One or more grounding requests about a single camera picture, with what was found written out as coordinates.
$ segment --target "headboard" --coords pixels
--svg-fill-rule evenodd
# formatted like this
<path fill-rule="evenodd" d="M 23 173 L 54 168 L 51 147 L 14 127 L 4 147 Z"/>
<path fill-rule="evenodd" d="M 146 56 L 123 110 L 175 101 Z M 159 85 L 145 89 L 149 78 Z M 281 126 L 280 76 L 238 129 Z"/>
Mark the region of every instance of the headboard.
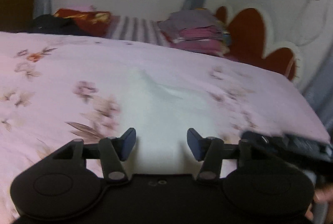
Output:
<path fill-rule="evenodd" d="M 227 25 L 232 44 L 226 55 L 239 62 L 285 75 L 297 84 L 302 75 L 302 58 L 291 42 L 274 43 L 274 29 L 269 15 L 260 7 L 249 5 L 235 15 L 222 6 L 215 16 Z"/>

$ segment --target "hand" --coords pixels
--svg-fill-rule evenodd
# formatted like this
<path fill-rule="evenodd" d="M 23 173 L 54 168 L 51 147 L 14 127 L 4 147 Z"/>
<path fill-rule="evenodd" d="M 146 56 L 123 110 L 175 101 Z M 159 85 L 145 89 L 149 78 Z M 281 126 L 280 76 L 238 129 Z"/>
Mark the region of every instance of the hand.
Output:
<path fill-rule="evenodd" d="M 315 194 L 314 194 L 314 202 L 315 203 L 324 203 L 328 202 L 328 212 L 327 212 L 327 217 L 326 217 L 326 224 L 332 223 L 333 222 L 333 184 L 329 184 L 325 186 L 322 189 L 316 189 Z M 312 220 L 313 219 L 313 214 L 310 211 L 311 210 L 311 205 L 305 214 L 305 216 Z"/>

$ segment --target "pillow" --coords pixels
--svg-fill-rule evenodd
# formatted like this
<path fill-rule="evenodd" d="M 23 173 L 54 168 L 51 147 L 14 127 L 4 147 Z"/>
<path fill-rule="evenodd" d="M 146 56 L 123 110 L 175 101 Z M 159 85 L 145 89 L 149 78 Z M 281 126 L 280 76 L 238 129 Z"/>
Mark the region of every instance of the pillow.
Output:
<path fill-rule="evenodd" d="M 67 6 L 66 9 L 74 10 L 74 11 L 80 11 L 80 12 L 95 12 L 96 8 L 93 5 L 73 5 L 73 6 Z"/>
<path fill-rule="evenodd" d="M 105 37 L 110 23 L 110 12 L 80 12 L 71 9 L 59 9 L 55 17 L 72 18 L 78 27 L 95 37 Z"/>

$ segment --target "red pillow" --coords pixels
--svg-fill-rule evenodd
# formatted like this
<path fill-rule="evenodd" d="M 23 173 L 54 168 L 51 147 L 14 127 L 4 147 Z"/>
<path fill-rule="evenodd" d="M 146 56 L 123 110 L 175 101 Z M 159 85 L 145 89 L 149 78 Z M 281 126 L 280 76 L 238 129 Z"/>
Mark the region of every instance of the red pillow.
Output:
<path fill-rule="evenodd" d="M 54 16 L 72 18 L 80 29 L 95 37 L 105 37 L 112 19 L 110 12 L 80 12 L 70 9 L 59 9 Z"/>

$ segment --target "black device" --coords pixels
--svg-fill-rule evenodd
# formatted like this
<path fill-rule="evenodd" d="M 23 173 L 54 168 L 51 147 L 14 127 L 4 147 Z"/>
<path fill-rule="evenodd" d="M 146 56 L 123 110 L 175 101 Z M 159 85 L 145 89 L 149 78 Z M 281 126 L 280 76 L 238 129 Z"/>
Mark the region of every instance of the black device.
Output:
<path fill-rule="evenodd" d="M 296 167 L 326 177 L 333 173 L 330 144 L 245 132 L 238 145 L 231 145 L 189 129 L 188 145 L 203 161 L 196 178 L 129 178 L 121 161 L 135 141 L 133 128 L 98 144 L 76 139 L 18 175 L 10 189 L 21 215 L 14 223 L 311 223 L 304 214 L 313 184 Z M 86 159 L 101 160 L 104 178 L 86 169 Z M 237 159 L 238 168 L 220 179 L 224 159 Z"/>

